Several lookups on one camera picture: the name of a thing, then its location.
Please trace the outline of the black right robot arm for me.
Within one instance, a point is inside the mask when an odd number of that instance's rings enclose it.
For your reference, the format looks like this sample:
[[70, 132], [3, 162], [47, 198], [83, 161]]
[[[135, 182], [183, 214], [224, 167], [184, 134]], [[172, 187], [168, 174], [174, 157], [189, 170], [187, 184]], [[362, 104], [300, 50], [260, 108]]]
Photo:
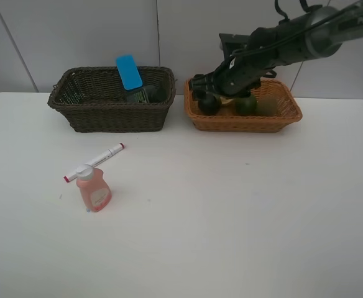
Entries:
[[189, 80], [191, 91], [225, 98], [249, 96], [274, 69], [334, 55], [341, 45], [363, 38], [363, 1], [344, 9], [308, 6], [295, 19], [285, 17], [276, 27], [259, 27], [250, 35], [220, 34], [223, 62], [211, 73]]

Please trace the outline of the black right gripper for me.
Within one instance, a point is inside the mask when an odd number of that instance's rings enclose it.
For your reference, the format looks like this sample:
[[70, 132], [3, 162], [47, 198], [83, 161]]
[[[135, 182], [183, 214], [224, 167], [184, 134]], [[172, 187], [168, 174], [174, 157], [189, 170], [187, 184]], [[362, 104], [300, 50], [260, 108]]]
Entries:
[[194, 101], [206, 98], [206, 93], [224, 97], [244, 97], [261, 86], [261, 78], [274, 79], [277, 73], [268, 66], [263, 54], [244, 56], [244, 51], [259, 50], [277, 39], [274, 33], [251, 35], [219, 34], [224, 61], [211, 73], [196, 74], [190, 79]]

